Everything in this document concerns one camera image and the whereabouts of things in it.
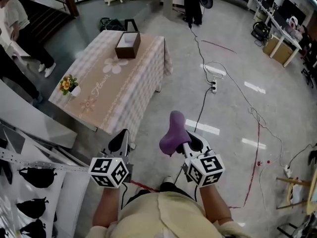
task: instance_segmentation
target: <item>staircase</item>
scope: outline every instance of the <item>staircase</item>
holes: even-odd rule
[[[32,33],[39,43],[47,41],[67,22],[74,19],[73,16],[32,0],[19,0],[28,15]]]

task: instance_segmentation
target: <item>black pants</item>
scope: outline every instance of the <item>black pants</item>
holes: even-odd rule
[[[3,46],[0,45],[0,79],[6,77],[13,82],[17,83],[23,88],[33,99],[39,96],[38,90],[32,84],[30,80],[20,71],[18,66],[12,61],[12,59],[5,52]]]
[[[192,199],[190,197],[190,195],[188,195],[185,191],[183,191],[183,190],[179,189],[178,187],[176,187],[176,185],[171,183],[171,182],[162,183],[160,188],[159,188],[159,191],[160,192],[166,192],[166,191],[177,192],[177,193],[180,193],[182,195],[188,196],[190,199]],[[142,196],[142,195],[145,195],[145,194],[149,194],[149,193],[151,193],[149,190],[142,189],[142,190],[139,191],[138,194],[136,194],[135,196],[131,197],[129,199],[129,201],[127,202],[127,204],[130,203],[131,201],[133,201],[134,199],[138,198],[139,196]]]
[[[32,58],[39,60],[42,64],[45,64],[46,68],[51,67],[54,64],[54,59],[50,54],[38,43],[34,34],[31,32],[30,25],[20,30],[17,44]]]
[[[202,11],[200,9],[200,0],[184,0],[186,21],[193,23],[193,18],[197,24],[202,23]]]

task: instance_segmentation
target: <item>white flower pot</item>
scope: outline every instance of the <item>white flower pot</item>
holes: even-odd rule
[[[76,96],[78,96],[78,94],[80,94],[80,91],[81,91],[80,86],[76,86],[74,88],[74,90],[72,90],[70,93],[71,93],[72,96],[76,97]]]

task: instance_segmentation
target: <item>orange flower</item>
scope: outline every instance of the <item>orange flower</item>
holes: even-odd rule
[[[65,90],[68,90],[69,89],[69,85],[70,85],[70,81],[69,80],[63,81],[62,85],[63,85]]]

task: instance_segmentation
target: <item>metal strip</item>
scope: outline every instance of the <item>metal strip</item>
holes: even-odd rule
[[[8,161],[13,164],[22,165],[24,167],[30,168],[49,168],[62,170],[66,172],[88,172],[89,168],[80,167],[80,166],[70,166],[60,163],[49,163],[43,161],[30,162],[25,156],[21,154],[16,154],[9,150],[3,149],[0,147],[0,160]]]

